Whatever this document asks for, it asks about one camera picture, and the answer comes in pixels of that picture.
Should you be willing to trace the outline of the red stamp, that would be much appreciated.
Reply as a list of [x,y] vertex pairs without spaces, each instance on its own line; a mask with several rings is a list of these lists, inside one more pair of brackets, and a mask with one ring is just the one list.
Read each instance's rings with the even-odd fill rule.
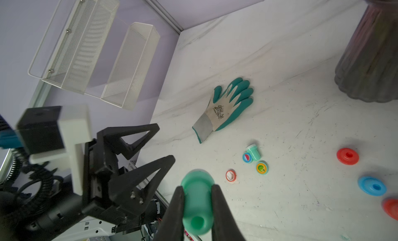
[[385,199],[382,202],[382,208],[384,212],[389,215],[392,219],[398,220],[398,200],[397,199]]
[[355,165],[359,162],[359,154],[351,148],[341,148],[336,153],[336,157],[342,164]]

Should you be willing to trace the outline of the green stamp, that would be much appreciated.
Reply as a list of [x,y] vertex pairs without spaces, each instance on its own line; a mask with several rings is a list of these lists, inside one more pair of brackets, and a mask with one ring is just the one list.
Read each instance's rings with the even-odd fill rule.
[[184,211],[182,223],[193,235],[206,234],[214,224],[211,203],[213,178],[204,170],[190,171],[182,180]]
[[258,147],[256,144],[251,144],[246,148],[246,152],[249,153],[252,157],[253,161],[258,161],[261,159],[261,155],[258,151]]

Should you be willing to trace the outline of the blue stamp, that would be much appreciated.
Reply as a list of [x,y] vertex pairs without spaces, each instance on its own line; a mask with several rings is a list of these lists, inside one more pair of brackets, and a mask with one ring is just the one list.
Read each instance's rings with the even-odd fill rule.
[[359,178],[358,186],[363,192],[372,196],[382,196],[387,192],[387,187],[382,181],[370,176]]

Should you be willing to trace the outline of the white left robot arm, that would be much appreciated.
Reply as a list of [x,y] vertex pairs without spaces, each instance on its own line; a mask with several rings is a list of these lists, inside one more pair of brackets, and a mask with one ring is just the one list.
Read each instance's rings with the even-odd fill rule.
[[29,162],[29,152],[12,149],[10,174],[1,182],[1,226],[19,241],[49,241],[86,217],[130,233],[157,218],[155,191],[175,162],[166,156],[131,171],[118,155],[132,158],[159,131],[157,124],[109,127],[85,144],[83,194],[71,177],[56,175],[48,162]]

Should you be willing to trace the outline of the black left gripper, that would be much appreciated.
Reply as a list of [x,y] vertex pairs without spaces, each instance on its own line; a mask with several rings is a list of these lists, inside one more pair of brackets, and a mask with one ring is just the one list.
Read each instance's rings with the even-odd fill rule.
[[[157,159],[111,180],[109,175],[97,175],[91,169],[96,144],[96,154],[105,160],[118,155],[130,160],[159,130],[158,124],[108,127],[97,133],[97,140],[85,144],[83,214],[112,224],[142,223],[141,214],[175,163],[174,156]],[[183,214],[184,190],[178,186],[153,241],[183,241]]]

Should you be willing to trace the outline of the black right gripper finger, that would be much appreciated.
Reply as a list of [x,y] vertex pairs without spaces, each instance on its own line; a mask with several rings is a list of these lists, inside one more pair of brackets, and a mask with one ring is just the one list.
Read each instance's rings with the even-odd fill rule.
[[211,230],[212,240],[245,241],[219,185],[214,184],[211,187],[211,203],[214,217]]

